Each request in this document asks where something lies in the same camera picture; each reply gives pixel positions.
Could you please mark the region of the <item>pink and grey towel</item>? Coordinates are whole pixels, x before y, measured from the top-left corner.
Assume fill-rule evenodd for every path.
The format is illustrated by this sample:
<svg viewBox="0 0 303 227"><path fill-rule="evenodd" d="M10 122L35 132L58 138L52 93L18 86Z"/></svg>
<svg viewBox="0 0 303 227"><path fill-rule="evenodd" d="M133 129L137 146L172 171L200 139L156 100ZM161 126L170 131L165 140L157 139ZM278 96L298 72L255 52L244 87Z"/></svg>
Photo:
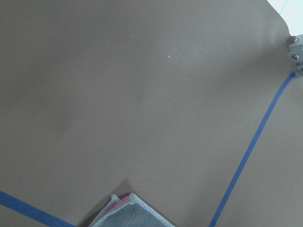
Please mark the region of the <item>pink and grey towel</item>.
<svg viewBox="0 0 303 227"><path fill-rule="evenodd" d="M90 223L91 227L172 227L152 207L131 193L120 199L111 194L110 201Z"/></svg>

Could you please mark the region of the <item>aluminium frame post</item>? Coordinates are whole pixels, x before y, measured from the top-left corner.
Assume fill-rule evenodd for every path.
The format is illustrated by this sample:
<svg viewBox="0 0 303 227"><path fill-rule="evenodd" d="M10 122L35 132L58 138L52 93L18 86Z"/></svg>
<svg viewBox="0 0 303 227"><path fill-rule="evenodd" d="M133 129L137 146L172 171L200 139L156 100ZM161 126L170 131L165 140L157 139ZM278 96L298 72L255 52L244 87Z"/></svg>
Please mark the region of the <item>aluminium frame post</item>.
<svg viewBox="0 0 303 227"><path fill-rule="evenodd" d="M287 40L287 53L293 70L303 75L303 34L291 36Z"/></svg>

